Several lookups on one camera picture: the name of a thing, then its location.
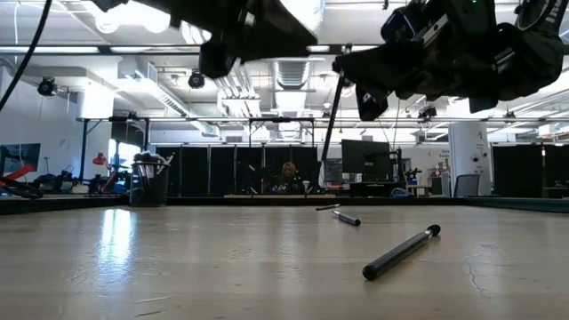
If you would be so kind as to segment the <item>black computer monitor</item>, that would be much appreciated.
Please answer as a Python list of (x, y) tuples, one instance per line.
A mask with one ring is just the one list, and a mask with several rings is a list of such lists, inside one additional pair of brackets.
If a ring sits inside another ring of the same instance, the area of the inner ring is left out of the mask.
[(393, 166), (387, 142), (341, 141), (342, 171), (360, 173), (363, 181), (392, 181)]

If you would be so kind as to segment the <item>black mesh cup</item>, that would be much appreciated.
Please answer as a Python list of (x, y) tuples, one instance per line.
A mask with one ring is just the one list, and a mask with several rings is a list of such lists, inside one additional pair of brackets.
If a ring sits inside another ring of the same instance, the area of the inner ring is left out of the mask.
[(165, 206), (168, 198), (169, 168), (165, 168), (159, 176), (156, 170), (160, 164), (132, 164), (130, 200), (131, 207)]

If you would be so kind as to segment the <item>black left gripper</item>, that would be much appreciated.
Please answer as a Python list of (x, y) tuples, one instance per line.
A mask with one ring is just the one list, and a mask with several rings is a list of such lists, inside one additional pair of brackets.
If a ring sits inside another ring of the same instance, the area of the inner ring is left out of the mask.
[[(177, 14), (211, 34), (199, 53), (200, 71), (211, 79), (227, 76), (238, 59), (305, 57), (317, 44), (315, 33), (281, 0), (177, 0)], [(260, 33), (265, 14), (277, 30), (269, 34), (266, 51)]]

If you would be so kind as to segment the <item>black background rig frame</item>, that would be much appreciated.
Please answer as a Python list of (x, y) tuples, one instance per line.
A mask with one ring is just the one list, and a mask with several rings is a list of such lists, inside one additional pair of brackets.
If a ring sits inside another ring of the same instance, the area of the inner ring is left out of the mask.
[[(130, 187), (135, 156), (148, 149), (150, 120), (146, 117), (111, 116), (80, 118), (80, 155), (77, 179), (91, 195), (124, 193)], [(92, 163), (102, 152), (111, 170)]]

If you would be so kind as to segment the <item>black pen foreground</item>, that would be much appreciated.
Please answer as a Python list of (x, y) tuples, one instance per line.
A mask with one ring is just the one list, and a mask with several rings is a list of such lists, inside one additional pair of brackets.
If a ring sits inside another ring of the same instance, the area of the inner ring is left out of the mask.
[(430, 225), (424, 231), (405, 240), (389, 252), (386, 252), (379, 258), (364, 266), (362, 269), (363, 277), (368, 281), (374, 281), (379, 276), (382, 276), (391, 270), (399, 262), (406, 259), (412, 253), (419, 250), (431, 237), (438, 236), (440, 231), (441, 227), (439, 225)]

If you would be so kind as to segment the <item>white column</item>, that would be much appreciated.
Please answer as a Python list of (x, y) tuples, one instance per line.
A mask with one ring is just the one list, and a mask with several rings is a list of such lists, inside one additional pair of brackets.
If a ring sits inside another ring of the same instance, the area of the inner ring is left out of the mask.
[(451, 186), (463, 174), (479, 176), (478, 195), (492, 193), (490, 145), (484, 122), (457, 122), (449, 127)]

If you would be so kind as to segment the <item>black partition panels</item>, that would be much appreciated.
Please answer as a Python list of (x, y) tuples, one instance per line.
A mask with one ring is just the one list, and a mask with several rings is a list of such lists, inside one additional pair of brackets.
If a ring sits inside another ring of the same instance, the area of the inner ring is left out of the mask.
[(493, 194), (569, 198), (569, 146), (493, 146)]
[(292, 162), (303, 183), (317, 182), (317, 150), (311, 147), (197, 146), (158, 147), (163, 157), (175, 153), (169, 169), (168, 195), (224, 197), (271, 194), (269, 188)]

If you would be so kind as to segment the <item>silver ventilation duct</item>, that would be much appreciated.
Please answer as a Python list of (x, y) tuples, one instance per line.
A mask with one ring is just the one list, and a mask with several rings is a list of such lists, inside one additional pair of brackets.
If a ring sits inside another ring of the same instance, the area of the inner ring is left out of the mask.
[[(325, 0), (281, 0), (284, 7), (316, 36), (324, 20)], [(311, 62), (277, 60), (273, 63), (275, 106), (280, 116), (304, 117), (309, 88)]]

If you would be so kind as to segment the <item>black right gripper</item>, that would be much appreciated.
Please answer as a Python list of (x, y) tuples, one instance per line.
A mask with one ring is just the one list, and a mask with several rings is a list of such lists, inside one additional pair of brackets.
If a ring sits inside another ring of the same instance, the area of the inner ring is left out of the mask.
[(472, 49), (491, 30), (458, 36), (441, 3), (409, 3), (382, 24), (383, 44), (337, 56), (333, 70), (356, 85), (358, 116), (372, 121), (387, 111), (392, 93), (401, 100), (414, 94), (435, 100), (466, 76), (488, 72), (490, 62)]

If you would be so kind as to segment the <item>grey office chair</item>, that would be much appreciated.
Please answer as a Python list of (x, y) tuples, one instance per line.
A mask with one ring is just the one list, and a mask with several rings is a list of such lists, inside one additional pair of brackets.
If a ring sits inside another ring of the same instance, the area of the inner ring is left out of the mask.
[(479, 180), (480, 175), (475, 173), (457, 176), (454, 184), (453, 196), (478, 196)]

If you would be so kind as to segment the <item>dark wall poster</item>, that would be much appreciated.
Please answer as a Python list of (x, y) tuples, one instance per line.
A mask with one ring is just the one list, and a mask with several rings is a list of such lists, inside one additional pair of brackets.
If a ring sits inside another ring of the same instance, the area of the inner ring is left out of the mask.
[(41, 144), (4, 144), (0, 146), (4, 156), (4, 172), (16, 172), (25, 165), (30, 165), (32, 171), (37, 171)]

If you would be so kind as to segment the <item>black aluminium table frame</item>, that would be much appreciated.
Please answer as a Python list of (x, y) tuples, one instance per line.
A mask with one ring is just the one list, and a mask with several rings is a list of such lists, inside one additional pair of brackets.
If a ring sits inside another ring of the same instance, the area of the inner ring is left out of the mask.
[[(0, 215), (54, 212), (96, 207), (127, 205), (125, 196), (50, 196), (37, 200), (0, 197)], [(496, 196), (472, 197), (330, 197), (313, 196), (228, 196), (228, 197), (169, 197), (171, 206), (474, 206), (535, 212), (569, 214), (569, 200), (547, 198), (511, 198)]]

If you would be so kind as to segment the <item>person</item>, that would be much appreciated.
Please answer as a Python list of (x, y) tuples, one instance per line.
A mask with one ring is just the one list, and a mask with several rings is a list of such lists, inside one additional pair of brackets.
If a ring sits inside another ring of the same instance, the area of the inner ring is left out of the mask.
[(281, 173), (276, 177), (275, 183), (269, 188), (273, 194), (304, 194), (303, 180), (292, 162), (283, 164)]

